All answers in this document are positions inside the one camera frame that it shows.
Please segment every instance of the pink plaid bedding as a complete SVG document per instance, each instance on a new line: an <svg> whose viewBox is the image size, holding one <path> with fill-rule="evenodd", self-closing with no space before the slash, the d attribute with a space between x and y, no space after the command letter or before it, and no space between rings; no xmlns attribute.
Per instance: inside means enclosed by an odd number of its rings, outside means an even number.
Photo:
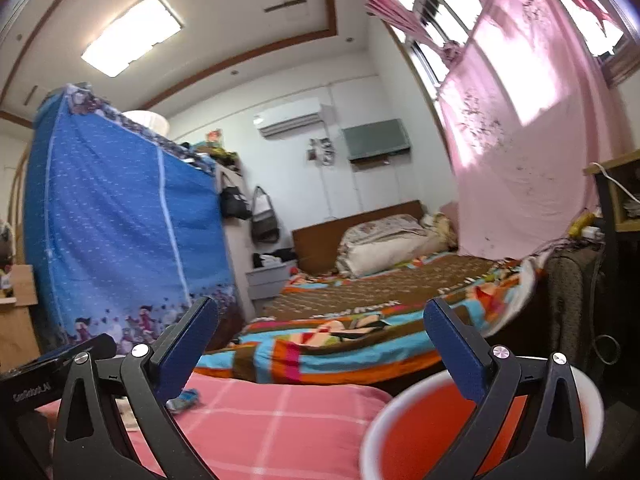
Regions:
<svg viewBox="0 0 640 480"><path fill-rule="evenodd" d="M193 374L201 404L175 417L222 480L360 478L360 444L391 397L368 386L255 384ZM139 431L144 466L161 473Z"/></svg>

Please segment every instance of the metal screw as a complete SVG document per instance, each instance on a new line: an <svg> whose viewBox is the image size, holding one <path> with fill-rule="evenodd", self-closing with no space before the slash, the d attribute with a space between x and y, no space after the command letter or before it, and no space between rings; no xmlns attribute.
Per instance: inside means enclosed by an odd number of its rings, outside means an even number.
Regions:
<svg viewBox="0 0 640 480"><path fill-rule="evenodd" d="M133 347L133 350L131 351L131 354L133 355L133 357L144 357L146 354L148 354L148 352L149 347L142 343L139 345L135 345Z"/></svg>
<svg viewBox="0 0 640 480"><path fill-rule="evenodd" d="M89 354L87 352L80 352L76 357L74 357L74 361L76 364L82 365L89 358Z"/></svg>
<svg viewBox="0 0 640 480"><path fill-rule="evenodd" d="M510 352L509 352L509 349L505 348L504 346L495 346L494 347L494 355L498 359L506 359L507 357L509 357Z"/></svg>
<svg viewBox="0 0 640 480"><path fill-rule="evenodd" d="M560 352L556 352L554 354L554 361L556 364L565 365L566 364L566 355L561 354Z"/></svg>

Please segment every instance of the white rim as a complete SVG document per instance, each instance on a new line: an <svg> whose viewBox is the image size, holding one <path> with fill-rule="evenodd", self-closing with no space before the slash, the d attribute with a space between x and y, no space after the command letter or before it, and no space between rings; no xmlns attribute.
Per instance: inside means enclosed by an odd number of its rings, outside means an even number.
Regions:
<svg viewBox="0 0 640 480"><path fill-rule="evenodd" d="M533 359L544 360L544 358L539 357ZM589 421L584 433L586 463L588 464L598 447L600 436L602 435L604 407L600 392L595 384L593 384L593 381L577 368L571 367L571 370L574 374L575 386L578 390L580 403L586 409L583 418L588 418ZM432 375L406 389L395 399L391 400L391 402L378 413L378 416L369 426L362 441L362 446L360 447L360 473L364 480L383 480L379 458L382 455L385 437L400 415L402 415L409 406L412 406L419 399L423 398L425 394L437 390L445 384L451 384L452 382L453 379L451 379L451 375L446 370Z"/></svg>

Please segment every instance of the brown blanket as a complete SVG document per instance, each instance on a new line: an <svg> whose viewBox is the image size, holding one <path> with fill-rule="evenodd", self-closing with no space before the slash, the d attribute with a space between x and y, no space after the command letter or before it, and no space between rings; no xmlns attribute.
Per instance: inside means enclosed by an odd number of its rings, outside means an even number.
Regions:
<svg viewBox="0 0 640 480"><path fill-rule="evenodd" d="M466 278L485 274L495 265L474 256L447 254L423 266L404 267L395 272L361 278L341 286L288 292L264 309L263 316L289 321L344 313L358 307L372 307L390 301L417 304L441 295L438 290L463 286Z"/></svg>

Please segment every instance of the white wall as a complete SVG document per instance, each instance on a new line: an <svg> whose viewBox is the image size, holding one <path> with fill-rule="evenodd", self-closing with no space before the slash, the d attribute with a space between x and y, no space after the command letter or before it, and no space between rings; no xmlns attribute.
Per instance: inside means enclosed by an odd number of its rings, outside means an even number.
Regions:
<svg viewBox="0 0 640 480"><path fill-rule="evenodd" d="M633 148L640 149L640 70L617 86L616 95L628 120Z"/></svg>
<svg viewBox="0 0 640 480"><path fill-rule="evenodd" d="M265 108L317 97L325 124L264 138L253 125ZM342 128L396 118L367 52L321 59L276 72L203 101L170 119L170 137L200 142L220 128L224 147L239 153L248 189L262 186L286 232L419 197L412 155L353 171ZM334 166L306 160L309 139L329 136Z"/></svg>
<svg viewBox="0 0 640 480"><path fill-rule="evenodd" d="M393 113L409 135L417 196L431 212L457 199L456 183L440 134L420 87L383 23L369 20L369 52L389 95Z"/></svg>
<svg viewBox="0 0 640 480"><path fill-rule="evenodd" d="M15 168L30 137L28 128L0 119L0 219L7 219Z"/></svg>

